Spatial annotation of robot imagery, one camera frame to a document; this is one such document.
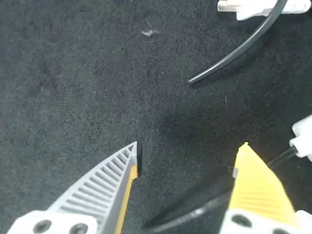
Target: black cable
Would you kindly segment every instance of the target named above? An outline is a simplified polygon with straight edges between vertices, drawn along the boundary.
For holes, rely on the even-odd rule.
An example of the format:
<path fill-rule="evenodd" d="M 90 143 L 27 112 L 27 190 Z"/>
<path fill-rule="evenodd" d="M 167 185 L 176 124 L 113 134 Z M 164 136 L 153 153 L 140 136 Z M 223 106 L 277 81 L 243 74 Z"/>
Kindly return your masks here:
<path fill-rule="evenodd" d="M 296 155 L 296 153 L 297 153 L 297 150 L 293 146 L 290 149 L 286 150 L 285 152 L 283 152 L 280 155 L 273 158 L 271 161 L 269 161 L 267 163 L 267 165 L 271 169 L 275 168 L 275 167 L 279 166 L 280 164 L 282 164 L 283 162 L 285 162 L 286 160 L 288 160 L 289 158 Z M 164 230 L 180 226 L 183 223 L 186 223 L 190 220 L 201 217 L 202 215 L 215 210 L 216 208 L 220 207 L 221 205 L 226 204 L 227 202 L 229 202 L 229 200 L 231 198 L 231 193 L 232 193 L 232 188 L 227 190 L 223 194 L 221 194 L 221 195 L 219 195 L 213 199 L 210 199 L 204 205 L 197 207 L 196 209 L 194 209 L 194 210 L 192 210 L 186 214 L 180 215 L 176 218 L 173 218 L 173 219 L 169 219 L 169 220 L 159 222 L 159 219 L 162 219 L 162 216 L 157 215 L 156 217 L 154 217 L 150 221 L 146 222 L 142 228 L 149 231 L 149 232 L 152 232 L 152 233 L 159 233 L 159 232 L 162 232 Z"/>
<path fill-rule="evenodd" d="M 216 62 L 214 65 L 207 68 L 205 71 L 190 78 L 188 82 L 190 84 L 195 84 L 204 79 L 205 77 L 208 77 L 213 73 L 221 70 L 223 67 L 233 62 L 240 55 L 244 54 L 274 24 L 278 16 L 282 13 L 286 3 L 287 0 L 278 0 L 278 2 L 274 6 L 270 14 L 245 42 L 243 42 L 239 47 L 230 52 L 227 56 Z"/>

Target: white connector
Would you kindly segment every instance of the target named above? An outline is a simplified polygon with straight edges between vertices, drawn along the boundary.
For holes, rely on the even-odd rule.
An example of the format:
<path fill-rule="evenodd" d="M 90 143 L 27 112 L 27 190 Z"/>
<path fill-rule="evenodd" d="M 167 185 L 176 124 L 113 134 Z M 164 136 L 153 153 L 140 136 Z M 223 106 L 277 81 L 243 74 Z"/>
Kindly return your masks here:
<path fill-rule="evenodd" d="M 219 0 L 219 12 L 236 12 L 237 20 L 268 16 L 277 0 Z M 311 9 L 311 0 L 288 0 L 282 14 L 302 14 Z"/>
<path fill-rule="evenodd" d="M 296 138 L 291 139 L 289 145 L 296 148 L 298 157 L 308 156 L 312 161 L 312 115 L 295 123 L 292 131 Z"/>

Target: mounting hole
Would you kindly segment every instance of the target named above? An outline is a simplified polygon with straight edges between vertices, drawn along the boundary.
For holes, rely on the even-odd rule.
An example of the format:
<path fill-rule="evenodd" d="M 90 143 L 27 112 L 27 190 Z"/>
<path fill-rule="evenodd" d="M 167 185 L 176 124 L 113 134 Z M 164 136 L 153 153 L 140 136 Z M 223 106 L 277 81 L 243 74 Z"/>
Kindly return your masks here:
<path fill-rule="evenodd" d="M 48 219 L 42 220 L 35 225 L 33 232 L 36 234 L 44 233 L 49 230 L 51 224 L 52 222 Z"/>
<path fill-rule="evenodd" d="M 251 228 L 252 223 L 249 219 L 247 219 L 245 216 L 241 214 L 235 214 L 232 217 L 232 221 L 240 226 L 246 227 L 246 228 Z"/>
<path fill-rule="evenodd" d="M 287 232 L 287 231 L 285 231 L 283 229 L 278 228 L 278 229 L 274 229 L 273 230 L 273 234 L 289 234 L 289 232 Z"/>
<path fill-rule="evenodd" d="M 87 231 L 88 226 L 86 224 L 78 223 L 70 229 L 69 234 L 86 234 Z"/>

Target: black carpet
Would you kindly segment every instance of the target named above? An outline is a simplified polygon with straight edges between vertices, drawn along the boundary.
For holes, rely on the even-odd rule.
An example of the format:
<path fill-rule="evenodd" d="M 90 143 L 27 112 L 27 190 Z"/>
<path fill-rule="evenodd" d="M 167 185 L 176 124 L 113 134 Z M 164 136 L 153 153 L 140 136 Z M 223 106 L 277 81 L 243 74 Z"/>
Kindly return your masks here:
<path fill-rule="evenodd" d="M 0 227 L 46 209 L 105 157 L 138 140 L 123 233 L 201 181 L 185 209 L 233 182 L 238 147 L 268 161 L 312 114 L 312 12 L 281 16 L 247 54 L 190 87 L 262 22 L 216 0 L 10 0 L 0 3 Z M 157 30 L 152 36 L 142 31 Z M 312 212 L 312 164 L 276 170 Z M 226 207 L 166 233 L 216 234 Z"/>

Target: yellow strip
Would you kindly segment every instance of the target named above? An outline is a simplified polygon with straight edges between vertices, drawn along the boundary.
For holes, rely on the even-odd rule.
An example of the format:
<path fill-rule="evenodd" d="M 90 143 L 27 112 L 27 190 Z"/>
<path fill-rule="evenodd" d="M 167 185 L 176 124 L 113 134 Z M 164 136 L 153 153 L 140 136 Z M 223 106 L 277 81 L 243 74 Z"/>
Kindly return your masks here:
<path fill-rule="evenodd" d="M 127 183 L 125 195 L 123 197 L 123 201 L 122 201 L 122 205 L 120 209 L 119 218 L 118 218 L 118 222 L 117 222 L 116 229 L 115 229 L 115 234 L 121 234 L 122 225 L 123 225 L 123 221 L 125 218 L 128 200 L 130 196 L 132 181 L 134 181 L 136 178 L 137 178 L 137 166 L 132 166 L 130 170 L 130 175 L 129 175 L 129 180 Z"/>
<path fill-rule="evenodd" d="M 293 206 L 278 177 L 245 143 L 237 153 L 238 176 L 229 209 L 240 208 L 260 216 L 296 226 Z"/>

